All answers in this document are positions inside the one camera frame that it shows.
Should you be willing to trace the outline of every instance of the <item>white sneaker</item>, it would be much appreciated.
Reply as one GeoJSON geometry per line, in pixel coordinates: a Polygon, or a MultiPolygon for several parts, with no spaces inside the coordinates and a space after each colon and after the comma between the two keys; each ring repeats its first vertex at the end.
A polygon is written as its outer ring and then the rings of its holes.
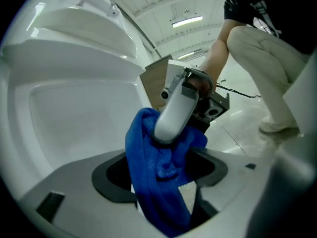
{"type": "Polygon", "coordinates": [[[296,122],[294,120],[289,122],[283,122],[280,124],[273,124],[270,122],[270,116],[266,116],[262,119],[259,130],[265,133],[274,133],[279,132],[287,128],[298,128],[296,122]]]}

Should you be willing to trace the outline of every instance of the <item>white wall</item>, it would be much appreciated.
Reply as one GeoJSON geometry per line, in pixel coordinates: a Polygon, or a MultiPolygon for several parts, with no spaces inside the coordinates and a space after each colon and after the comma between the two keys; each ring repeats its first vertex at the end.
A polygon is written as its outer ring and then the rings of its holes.
{"type": "MultiPolygon", "coordinates": [[[[126,18],[125,18],[125,26],[126,26],[128,34],[130,35],[130,37],[133,39],[133,41],[136,44],[137,60],[139,62],[139,65],[144,68],[148,66],[149,64],[153,63],[154,62],[153,57],[151,53],[144,47],[139,35],[140,34],[139,31],[126,18]]],[[[151,108],[152,106],[151,106],[150,100],[144,89],[144,86],[142,84],[140,77],[137,78],[135,85],[137,87],[143,107],[151,108]]]]}

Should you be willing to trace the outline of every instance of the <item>human hand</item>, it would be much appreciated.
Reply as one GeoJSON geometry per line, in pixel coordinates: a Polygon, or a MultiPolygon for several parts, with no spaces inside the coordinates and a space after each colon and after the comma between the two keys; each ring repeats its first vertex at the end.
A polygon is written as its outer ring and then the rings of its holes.
{"type": "MultiPolygon", "coordinates": [[[[207,95],[210,90],[210,84],[205,78],[196,77],[196,76],[189,76],[187,82],[195,86],[199,93],[203,96],[207,95]]],[[[213,84],[212,91],[215,91],[216,84],[213,84]]]]}

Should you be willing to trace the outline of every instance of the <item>ceiling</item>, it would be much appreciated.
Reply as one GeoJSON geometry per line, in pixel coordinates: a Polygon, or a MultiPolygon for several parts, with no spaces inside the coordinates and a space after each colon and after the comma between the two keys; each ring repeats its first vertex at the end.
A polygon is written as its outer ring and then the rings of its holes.
{"type": "Polygon", "coordinates": [[[223,22],[223,0],[115,0],[163,57],[174,59],[192,51],[206,51],[223,22]],[[203,16],[177,28],[172,23],[203,16]]]}

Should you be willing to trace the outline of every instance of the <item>bare arm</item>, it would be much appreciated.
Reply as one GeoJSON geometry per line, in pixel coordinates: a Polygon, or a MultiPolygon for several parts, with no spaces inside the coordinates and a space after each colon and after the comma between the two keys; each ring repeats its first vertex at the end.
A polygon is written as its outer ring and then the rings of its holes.
{"type": "MultiPolygon", "coordinates": [[[[215,90],[220,73],[228,60],[229,51],[227,47],[227,40],[229,33],[234,27],[244,25],[246,24],[232,19],[225,19],[217,40],[212,44],[206,59],[199,66],[199,69],[206,71],[213,79],[213,90],[215,90]]],[[[201,89],[203,92],[206,91],[204,86],[198,85],[199,83],[192,82],[192,84],[201,89]]]]}

